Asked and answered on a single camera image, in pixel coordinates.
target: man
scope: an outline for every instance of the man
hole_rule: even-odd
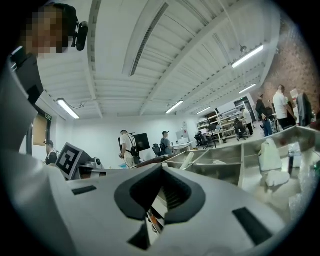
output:
[[[69,37],[73,36],[75,17],[73,7],[63,12],[64,4],[49,3],[41,7],[38,12],[30,16],[21,31],[18,46],[23,46],[26,54],[50,53],[50,48],[55,48],[56,53],[62,53],[67,49]]]
[[[46,148],[46,159],[45,159],[45,164],[48,166],[50,164],[55,164],[58,157],[57,153],[54,152],[54,143],[52,140],[46,140],[44,142],[45,148]]]
[[[272,135],[273,133],[272,133],[270,121],[267,117],[267,115],[268,115],[267,109],[266,109],[265,104],[263,102],[263,98],[264,98],[264,94],[262,92],[260,92],[258,94],[258,100],[255,105],[255,110],[259,115],[259,119],[262,121],[264,136],[267,137],[267,136]]]
[[[161,139],[160,148],[164,152],[165,155],[173,155],[173,148],[170,144],[170,140],[168,139],[169,132],[164,131],[162,133],[163,138]]]
[[[278,119],[279,124],[281,125],[283,130],[288,129],[290,126],[292,126],[292,122],[288,117],[288,112],[294,118],[295,121],[297,120],[293,110],[287,103],[286,97],[284,95],[285,90],[285,87],[280,84],[278,86],[278,91],[273,96],[273,104],[276,113],[276,118]]]
[[[254,130],[252,128],[252,118],[251,118],[250,112],[249,112],[249,110],[245,109],[244,107],[242,107],[240,109],[240,111],[243,113],[246,127],[248,127],[250,135],[252,136],[254,134]]]
[[[121,149],[121,158],[124,159],[125,164],[131,168],[135,163],[135,158],[132,155],[132,147],[135,147],[136,139],[131,134],[129,134],[126,130],[121,131],[120,137],[120,145],[122,146]]]

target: exit sign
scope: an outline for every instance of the exit sign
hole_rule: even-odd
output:
[[[52,121],[52,116],[49,115],[49,114],[47,114],[47,113],[45,113],[45,118],[48,119],[48,120],[50,120],[50,121]]]

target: black shirt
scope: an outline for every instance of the black shirt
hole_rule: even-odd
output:
[[[266,117],[268,116],[267,109],[266,109],[265,104],[263,103],[262,99],[257,100],[255,110],[259,114],[259,119],[261,119],[261,120],[262,120],[262,114],[264,114]]]
[[[57,161],[57,153],[56,152],[51,152],[49,156],[45,159],[45,164],[50,165],[50,164],[55,164]]]

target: jeans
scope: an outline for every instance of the jeans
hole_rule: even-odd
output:
[[[272,135],[272,129],[271,129],[271,124],[269,119],[262,120],[262,123],[263,123],[264,136],[267,137]]]

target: ceiling light fixture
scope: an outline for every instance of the ceiling light fixture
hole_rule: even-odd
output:
[[[252,56],[256,55],[257,53],[261,52],[264,49],[264,46],[261,45],[257,49],[253,50],[252,52],[249,52],[247,55],[236,61],[232,64],[232,67],[235,69],[240,64],[244,63],[246,60],[250,59]]]
[[[56,102],[74,119],[79,119],[80,117],[74,112],[64,98],[58,98]]]
[[[176,107],[178,107],[179,105],[181,105],[182,103],[184,103],[183,100],[178,101],[172,108],[170,108],[167,112],[165,112],[166,114],[169,114],[172,110],[174,110]]]
[[[206,110],[211,109],[211,107],[207,107],[206,109],[200,111],[199,113],[196,113],[197,115],[201,114],[202,112],[205,112]]]
[[[247,90],[251,89],[252,87],[255,87],[256,85],[257,85],[256,83],[254,83],[254,84],[250,85],[248,88],[246,88],[246,89],[244,89],[244,90],[240,91],[240,92],[239,92],[239,94],[244,93],[245,91],[247,91]]]

